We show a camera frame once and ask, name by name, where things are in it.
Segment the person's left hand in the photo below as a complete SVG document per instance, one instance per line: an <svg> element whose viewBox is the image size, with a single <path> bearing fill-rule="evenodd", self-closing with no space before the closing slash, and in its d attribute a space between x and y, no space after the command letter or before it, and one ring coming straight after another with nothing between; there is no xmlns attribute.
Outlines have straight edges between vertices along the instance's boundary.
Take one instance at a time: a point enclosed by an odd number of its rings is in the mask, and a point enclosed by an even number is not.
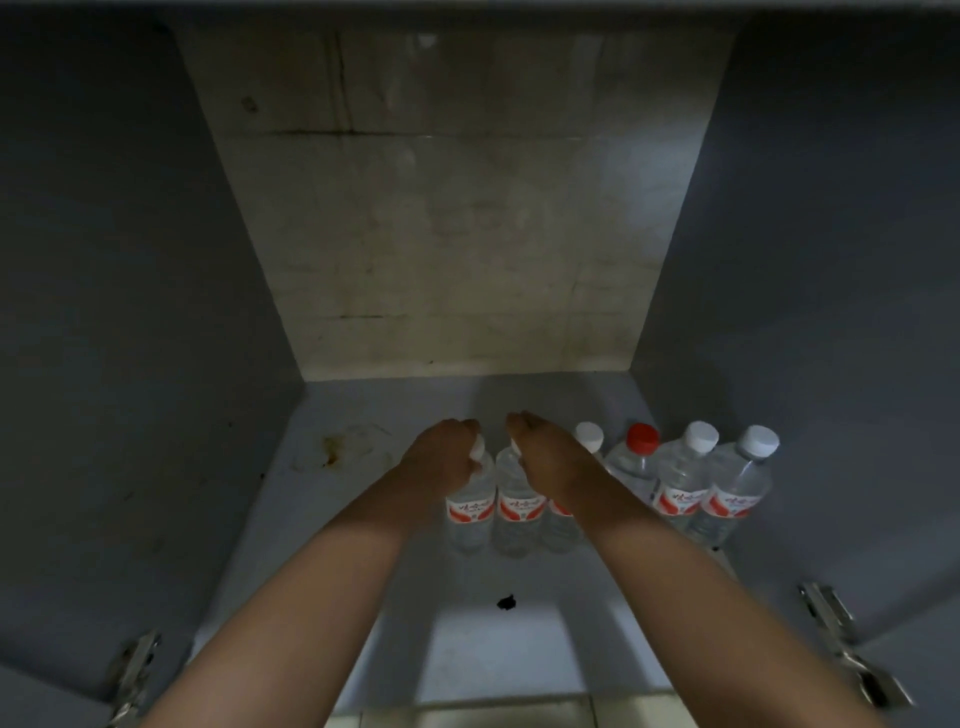
<svg viewBox="0 0 960 728"><path fill-rule="evenodd" d="M449 418L422 431L401 456L396 471L418 502L439 504L467 482L449 481Z"/></svg>

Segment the person's right hand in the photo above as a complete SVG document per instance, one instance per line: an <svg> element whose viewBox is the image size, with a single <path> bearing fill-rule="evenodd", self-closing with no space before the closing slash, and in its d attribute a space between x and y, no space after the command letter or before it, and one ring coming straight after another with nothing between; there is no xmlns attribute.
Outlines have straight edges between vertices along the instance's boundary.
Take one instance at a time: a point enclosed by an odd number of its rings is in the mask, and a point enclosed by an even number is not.
<svg viewBox="0 0 960 728"><path fill-rule="evenodd" d="M596 481L604 474L599 461L569 432L545 419L545 453L537 467L525 467L535 491L575 514Z"/></svg>

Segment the white cap water bottle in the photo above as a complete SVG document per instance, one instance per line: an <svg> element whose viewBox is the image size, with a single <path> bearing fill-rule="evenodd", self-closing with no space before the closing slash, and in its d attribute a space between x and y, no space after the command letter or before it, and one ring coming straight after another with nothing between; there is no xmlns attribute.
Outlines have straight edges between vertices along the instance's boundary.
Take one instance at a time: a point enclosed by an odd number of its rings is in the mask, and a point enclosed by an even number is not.
<svg viewBox="0 0 960 728"><path fill-rule="evenodd" d="M718 442L719 432L712 424L694 420L656 455L651 506L678 531L687 527L709 489L707 460Z"/></svg>
<svg viewBox="0 0 960 728"><path fill-rule="evenodd" d="M573 431L575 439L594 459L602 461L605 435L602 428L591 421L579 422ZM583 532L569 510L549 499L543 516L540 538L548 552L564 554L573 551L583 538Z"/></svg>
<svg viewBox="0 0 960 728"><path fill-rule="evenodd" d="M486 549L497 509L498 485L495 460L478 435L470 451L475 464L465 485L445 500L445 529L451 548L462 555Z"/></svg>
<svg viewBox="0 0 960 728"><path fill-rule="evenodd" d="M683 534L702 548L720 549L771 491L771 458L780 443L774 430L754 424L717 447L705 464L706 492Z"/></svg>
<svg viewBox="0 0 960 728"><path fill-rule="evenodd" d="M521 559L534 551L547 499L531 486L515 441L494 461L497 488L493 545L502 555Z"/></svg>

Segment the person's right forearm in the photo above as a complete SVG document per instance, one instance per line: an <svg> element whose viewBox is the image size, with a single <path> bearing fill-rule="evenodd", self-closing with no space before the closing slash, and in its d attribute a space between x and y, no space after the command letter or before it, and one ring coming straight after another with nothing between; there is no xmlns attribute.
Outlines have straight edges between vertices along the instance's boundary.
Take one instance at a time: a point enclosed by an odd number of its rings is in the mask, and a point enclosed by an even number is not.
<svg viewBox="0 0 960 728"><path fill-rule="evenodd" d="M827 661L590 461L553 493L699 728L885 728Z"/></svg>

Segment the person's left forearm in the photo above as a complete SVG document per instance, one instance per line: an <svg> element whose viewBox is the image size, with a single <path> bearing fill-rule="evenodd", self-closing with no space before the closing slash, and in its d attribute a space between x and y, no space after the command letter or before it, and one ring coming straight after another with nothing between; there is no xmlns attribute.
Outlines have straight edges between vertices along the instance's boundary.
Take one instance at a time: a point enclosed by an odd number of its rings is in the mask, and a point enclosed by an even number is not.
<svg viewBox="0 0 960 728"><path fill-rule="evenodd" d="M227 620L140 728L322 728L417 527L456 485L397 467Z"/></svg>

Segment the red cap water bottle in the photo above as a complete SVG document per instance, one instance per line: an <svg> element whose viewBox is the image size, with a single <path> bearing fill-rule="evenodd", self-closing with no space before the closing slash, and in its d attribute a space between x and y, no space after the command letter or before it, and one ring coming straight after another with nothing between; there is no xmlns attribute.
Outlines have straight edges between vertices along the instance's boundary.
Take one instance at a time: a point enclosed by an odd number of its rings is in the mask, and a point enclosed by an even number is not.
<svg viewBox="0 0 960 728"><path fill-rule="evenodd" d="M657 486L656 453L660 445L659 431L651 424L637 422L603 460L606 470L643 504L653 503Z"/></svg>

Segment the grey cabinet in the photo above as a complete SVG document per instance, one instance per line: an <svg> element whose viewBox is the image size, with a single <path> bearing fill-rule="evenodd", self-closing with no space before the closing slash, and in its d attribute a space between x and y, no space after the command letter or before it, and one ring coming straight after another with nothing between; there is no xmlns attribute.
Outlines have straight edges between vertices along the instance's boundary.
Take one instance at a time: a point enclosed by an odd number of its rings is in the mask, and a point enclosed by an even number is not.
<svg viewBox="0 0 960 728"><path fill-rule="evenodd" d="M960 636L960 8L0 0L0 662L151 703L522 408L771 428L741 583Z"/></svg>

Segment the metal cabinet hinge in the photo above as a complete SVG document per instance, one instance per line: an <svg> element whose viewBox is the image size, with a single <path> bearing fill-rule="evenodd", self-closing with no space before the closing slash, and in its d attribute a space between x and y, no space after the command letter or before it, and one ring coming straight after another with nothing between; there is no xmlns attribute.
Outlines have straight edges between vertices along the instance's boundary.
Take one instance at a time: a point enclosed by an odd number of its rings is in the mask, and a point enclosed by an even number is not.
<svg viewBox="0 0 960 728"><path fill-rule="evenodd" d="M111 715L103 728L138 728L142 719L150 667L162 643L154 628L129 641L113 664L108 693Z"/></svg>
<svg viewBox="0 0 960 728"><path fill-rule="evenodd" d="M858 653L856 620L834 587L802 581L797 591L834 665L870 707L890 712L916 705L900 680Z"/></svg>

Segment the grey cabinet door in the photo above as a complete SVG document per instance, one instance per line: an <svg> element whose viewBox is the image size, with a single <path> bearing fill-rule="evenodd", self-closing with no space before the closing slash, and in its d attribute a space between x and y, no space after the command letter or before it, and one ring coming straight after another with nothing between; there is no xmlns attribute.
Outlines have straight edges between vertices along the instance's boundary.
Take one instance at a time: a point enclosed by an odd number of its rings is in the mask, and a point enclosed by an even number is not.
<svg viewBox="0 0 960 728"><path fill-rule="evenodd" d="M881 711L886 728L960 728L960 636L930 616L858 645L855 653L891 675L912 700Z"/></svg>
<svg viewBox="0 0 960 728"><path fill-rule="evenodd" d="M107 728L114 706L0 661L0 728Z"/></svg>

